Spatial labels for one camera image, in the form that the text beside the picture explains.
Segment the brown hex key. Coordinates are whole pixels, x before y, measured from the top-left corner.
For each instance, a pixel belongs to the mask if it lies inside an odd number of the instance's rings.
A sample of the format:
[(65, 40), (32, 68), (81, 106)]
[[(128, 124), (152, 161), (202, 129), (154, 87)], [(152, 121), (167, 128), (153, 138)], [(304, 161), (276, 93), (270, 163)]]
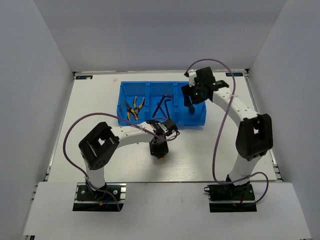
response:
[(161, 106), (159, 106), (161, 113), (163, 114), (163, 116), (166, 119), (170, 119), (170, 113), (169, 113), (169, 109), (168, 109), (168, 105), (167, 105), (167, 102), (169, 102), (169, 101), (170, 101), (169, 99), (164, 101), (165, 111), (163, 110), (163, 108)]
[(165, 111), (166, 111), (166, 116), (168, 119), (170, 119), (170, 110), (169, 110), (169, 101), (171, 101), (171, 97), (166, 96), (164, 98), (164, 106), (165, 106)]
[(161, 100), (160, 100), (159, 103), (157, 104), (157, 106), (156, 106), (156, 108), (155, 108), (155, 110), (154, 110), (154, 112), (153, 112), (153, 114), (152, 114), (152, 117), (153, 117), (153, 118), (154, 118), (155, 115), (157, 114), (157, 111), (158, 111), (159, 108), (161, 107), (161, 104), (162, 104), (162, 102), (164, 101), (165, 98), (172, 98), (172, 96), (169, 95), (169, 94), (164, 94), (164, 95), (162, 96)]

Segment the yellow-handled pliers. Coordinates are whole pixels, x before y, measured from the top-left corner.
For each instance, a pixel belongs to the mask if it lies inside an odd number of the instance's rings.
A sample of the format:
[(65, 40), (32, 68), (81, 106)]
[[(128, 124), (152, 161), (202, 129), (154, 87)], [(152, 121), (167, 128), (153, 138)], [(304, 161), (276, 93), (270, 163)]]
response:
[(125, 106), (126, 106), (126, 111), (127, 111), (127, 120), (128, 121), (131, 120), (131, 115), (133, 115), (134, 120), (138, 120), (138, 115), (137, 115), (136, 111), (134, 109), (132, 109), (132, 107), (130, 106), (130, 104), (127, 101), (125, 101)]
[(138, 115), (140, 110), (143, 108), (143, 106), (145, 105), (145, 98), (142, 98), (142, 101), (140, 104), (137, 104), (137, 99), (138, 97), (135, 96), (133, 99), (133, 108), (130, 110), (130, 112), (133, 114), (133, 117), (135, 120), (138, 120)]

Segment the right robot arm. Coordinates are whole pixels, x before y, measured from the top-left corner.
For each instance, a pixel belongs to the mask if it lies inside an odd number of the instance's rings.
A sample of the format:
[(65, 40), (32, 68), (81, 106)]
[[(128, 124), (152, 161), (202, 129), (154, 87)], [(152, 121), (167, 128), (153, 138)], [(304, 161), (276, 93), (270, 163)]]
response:
[(226, 195), (236, 200), (243, 195), (243, 186), (256, 175), (258, 161), (273, 147), (272, 119), (267, 113), (260, 114), (246, 106), (236, 96), (236, 88), (217, 81), (210, 67), (186, 71), (184, 75), (188, 78), (188, 84), (181, 88), (185, 107), (210, 100), (224, 110), (223, 120), (230, 117), (238, 128), (235, 164), (224, 181), (215, 179), (216, 183), (227, 185)]

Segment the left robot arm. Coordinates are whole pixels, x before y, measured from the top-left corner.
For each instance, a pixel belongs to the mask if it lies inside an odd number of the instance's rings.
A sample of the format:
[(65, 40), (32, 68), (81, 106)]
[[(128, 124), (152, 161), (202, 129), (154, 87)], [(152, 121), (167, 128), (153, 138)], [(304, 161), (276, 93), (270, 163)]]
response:
[(168, 141), (178, 135), (178, 127), (172, 119), (164, 122), (147, 120), (131, 126), (111, 127), (106, 122), (96, 125), (78, 144), (85, 162), (88, 193), (99, 200), (105, 196), (104, 167), (115, 151), (121, 147), (148, 143), (150, 155), (161, 160), (169, 153)]

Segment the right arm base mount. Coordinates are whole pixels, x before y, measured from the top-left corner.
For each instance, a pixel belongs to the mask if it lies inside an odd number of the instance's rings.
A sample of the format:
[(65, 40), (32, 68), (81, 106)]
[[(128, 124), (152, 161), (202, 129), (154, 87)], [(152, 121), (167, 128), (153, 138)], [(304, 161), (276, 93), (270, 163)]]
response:
[(204, 187), (208, 194), (211, 213), (249, 213), (256, 212), (256, 198), (253, 186), (233, 184), (210, 184)]

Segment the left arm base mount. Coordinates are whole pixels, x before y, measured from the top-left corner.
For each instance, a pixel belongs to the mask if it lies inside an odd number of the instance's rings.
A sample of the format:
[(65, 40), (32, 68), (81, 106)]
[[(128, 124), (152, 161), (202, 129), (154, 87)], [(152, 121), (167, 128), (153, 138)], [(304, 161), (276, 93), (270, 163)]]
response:
[(104, 192), (92, 190), (86, 183), (77, 184), (72, 211), (73, 212), (119, 212), (122, 210), (126, 197), (125, 183), (107, 183)]

